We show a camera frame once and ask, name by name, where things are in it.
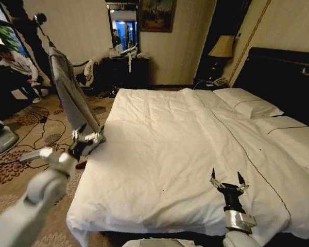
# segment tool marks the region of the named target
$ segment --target mirror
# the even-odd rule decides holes
[[[112,36],[112,47],[126,50],[137,45],[140,50],[138,9],[136,3],[108,3],[108,14]]]

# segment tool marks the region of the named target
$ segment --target gray towel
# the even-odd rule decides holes
[[[76,130],[87,123],[83,132],[85,135],[99,132],[101,129],[99,122],[75,79],[70,61],[58,49],[50,47],[49,62],[53,81],[72,129]]]

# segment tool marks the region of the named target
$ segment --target man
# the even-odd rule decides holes
[[[117,31],[117,29],[114,29],[113,30],[113,48],[115,48],[116,45],[119,45],[121,43],[122,43],[122,41],[118,37],[118,31]]]
[[[12,71],[11,78],[13,83],[18,83],[27,93],[27,98],[32,103],[40,102],[41,98],[35,93],[32,86],[40,85],[37,83],[38,70],[29,58],[16,51],[10,51],[6,46],[0,44],[1,66],[10,66]]]

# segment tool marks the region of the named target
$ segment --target dark pants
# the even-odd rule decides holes
[[[19,89],[30,100],[39,98],[34,89],[31,87],[31,84],[27,82],[29,79],[31,79],[31,76],[23,75],[22,73],[11,70],[10,81],[8,82],[9,89]]]

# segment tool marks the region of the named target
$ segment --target lamp shade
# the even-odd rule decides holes
[[[232,43],[234,41],[234,38],[234,35],[221,35],[211,52],[208,53],[208,55],[219,58],[231,58]]]

